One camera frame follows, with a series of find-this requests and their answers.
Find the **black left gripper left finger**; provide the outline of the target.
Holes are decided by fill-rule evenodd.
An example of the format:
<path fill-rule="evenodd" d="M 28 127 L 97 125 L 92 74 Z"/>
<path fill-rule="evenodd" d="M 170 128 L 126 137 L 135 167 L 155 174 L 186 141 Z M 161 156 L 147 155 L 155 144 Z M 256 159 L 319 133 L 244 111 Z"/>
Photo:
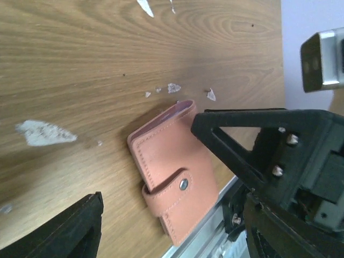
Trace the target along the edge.
<path fill-rule="evenodd" d="M 30 234 L 1 249 L 1 257 L 96 257 L 103 210 L 102 193 L 88 194 Z"/>

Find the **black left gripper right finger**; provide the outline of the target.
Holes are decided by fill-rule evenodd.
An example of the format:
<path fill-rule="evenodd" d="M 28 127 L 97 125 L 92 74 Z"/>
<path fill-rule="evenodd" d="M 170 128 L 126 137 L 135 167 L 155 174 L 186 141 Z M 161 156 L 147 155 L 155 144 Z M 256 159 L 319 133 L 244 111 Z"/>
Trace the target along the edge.
<path fill-rule="evenodd" d="M 268 117 L 284 108 L 211 110 L 196 114 L 191 133 L 222 161 L 248 188 L 268 184 L 267 170 L 281 140 L 279 126 L 272 126 Z M 258 127 L 252 150 L 245 149 L 223 127 Z"/>

